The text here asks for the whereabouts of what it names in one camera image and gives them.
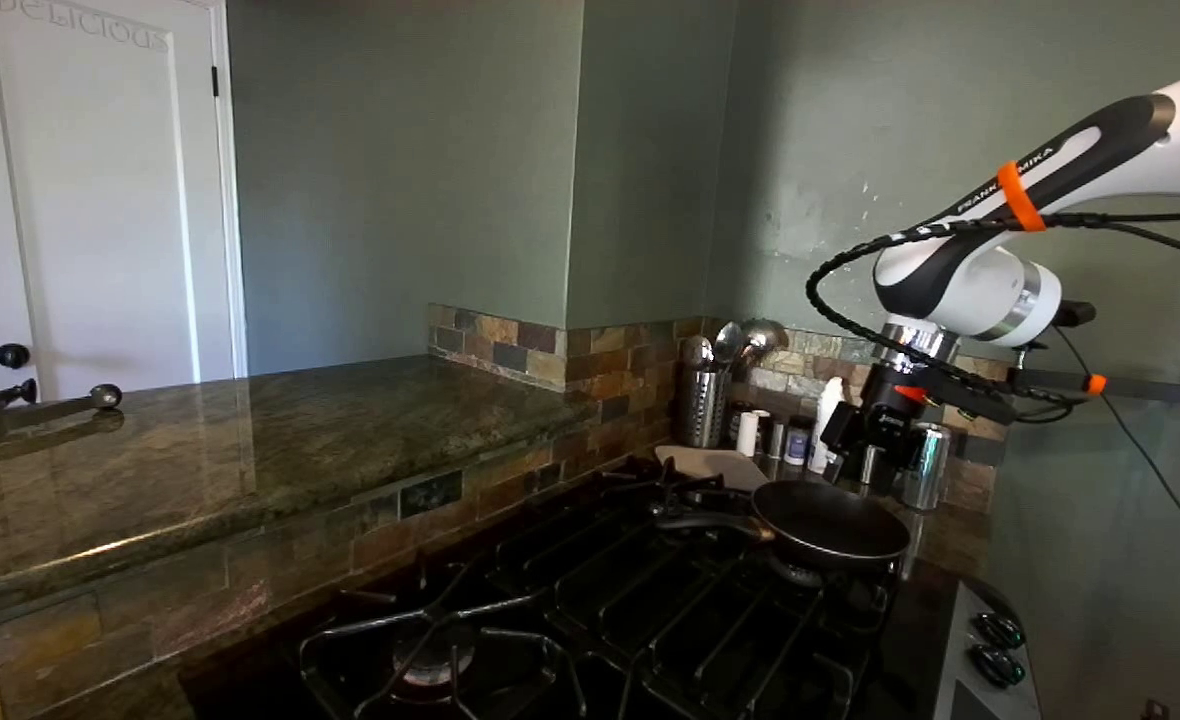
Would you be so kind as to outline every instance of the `door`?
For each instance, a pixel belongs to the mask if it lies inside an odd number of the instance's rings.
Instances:
[[[0,389],[245,376],[225,69],[219,0],[0,0]]]

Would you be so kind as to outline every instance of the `stainless steel canister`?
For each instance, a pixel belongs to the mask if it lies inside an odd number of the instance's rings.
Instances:
[[[920,447],[914,464],[899,472],[902,487],[899,499],[908,510],[934,510],[949,494],[949,458],[951,458],[951,433],[943,425],[914,425]]]
[[[730,373],[716,362],[681,364],[681,384],[675,384],[681,444],[695,444],[695,447],[720,444],[726,384],[730,384]]]

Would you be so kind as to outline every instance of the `robotic arm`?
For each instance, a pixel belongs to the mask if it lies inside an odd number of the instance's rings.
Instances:
[[[1103,198],[1180,198],[1180,79],[1084,118],[939,218],[885,235],[873,279],[887,312],[887,353],[862,384],[862,406],[838,409],[822,441],[902,458],[925,406],[933,398],[949,406],[933,362],[943,362],[960,336],[1001,349],[1033,346],[1064,305],[1055,273],[1013,257],[1003,241],[1039,231],[1043,214]],[[968,413],[1013,420],[995,406]]]

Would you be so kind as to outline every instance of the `gas stove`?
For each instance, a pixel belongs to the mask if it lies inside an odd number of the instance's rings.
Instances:
[[[796,570],[752,498],[628,462],[189,686],[197,718],[933,718],[955,576]]]

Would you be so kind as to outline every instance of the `granite countertop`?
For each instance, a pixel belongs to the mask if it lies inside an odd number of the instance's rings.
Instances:
[[[0,608],[575,420],[557,391],[414,358],[0,425]]]

